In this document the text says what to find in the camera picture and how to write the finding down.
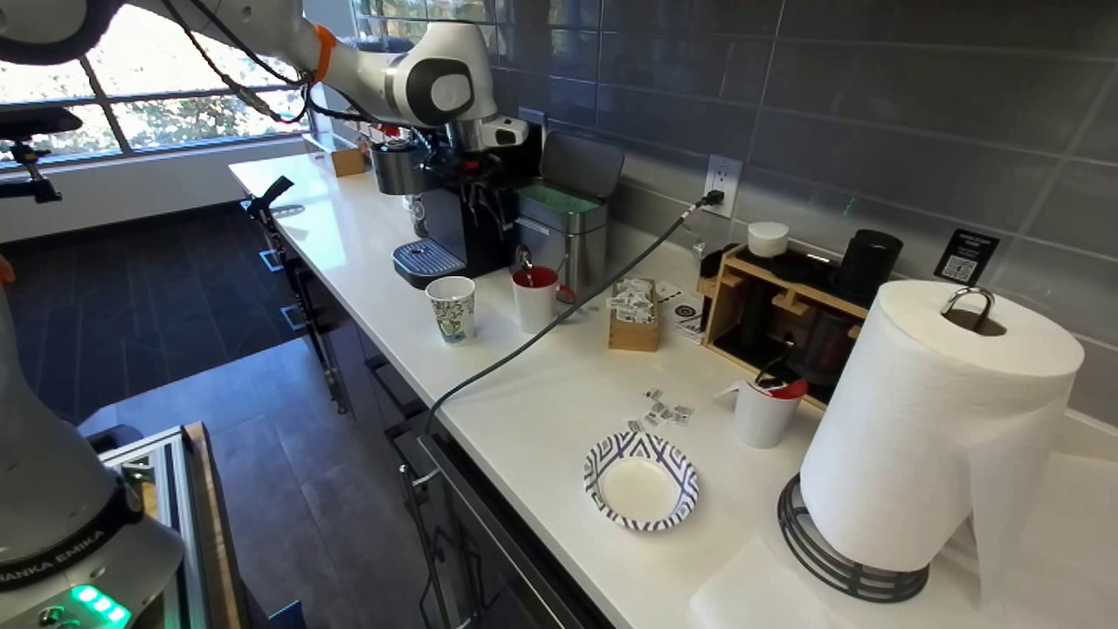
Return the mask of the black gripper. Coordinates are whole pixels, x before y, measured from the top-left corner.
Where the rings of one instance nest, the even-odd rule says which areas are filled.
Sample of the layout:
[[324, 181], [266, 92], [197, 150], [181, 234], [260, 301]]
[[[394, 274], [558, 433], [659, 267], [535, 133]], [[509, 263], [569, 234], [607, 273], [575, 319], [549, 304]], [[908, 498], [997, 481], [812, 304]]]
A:
[[542, 128], [518, 116], [454, 121], [454, 173], [471, 186], [526, 186], [537, 173]]

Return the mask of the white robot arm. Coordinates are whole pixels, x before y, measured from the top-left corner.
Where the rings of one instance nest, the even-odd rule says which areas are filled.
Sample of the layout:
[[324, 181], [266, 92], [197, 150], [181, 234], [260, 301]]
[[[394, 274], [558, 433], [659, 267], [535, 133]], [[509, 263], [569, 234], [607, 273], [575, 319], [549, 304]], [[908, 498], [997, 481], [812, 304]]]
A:
[[[279, 57], [380, 121], [443, 126], [496, 116], [489, 47], [471, 23], [438, 19], [410, 51], [388, 60], [338, 40], [302, 0], [0, 0], [4, 57], [30, 67], [77, 60], [103, 40], [123, 2], [153, 9], [188, 33]], [[159, 253], [159, 265], [167, 279], [159, 301], [116, 263], [112, 273], [77, 273], [66, 288], [75, 315], [53, 304], [33, 329], [60, 343], [60, 323], [75, 321], [75, 337], [89, 343], [82, 359], [108, 368], [127, 349], [146, 351], [159, 315], [167, 315], [175, 331], [211, 343], [188, 274], [175, 273], [167, 253]], [[0, 301], [0, 623], [65, 603], [75, 587], [108, 592], [138, 617], [173, 587], [187, 546], [146, 518], [96, 442], [38, 398], [22, 368], [18, 321], [10, 301]]]

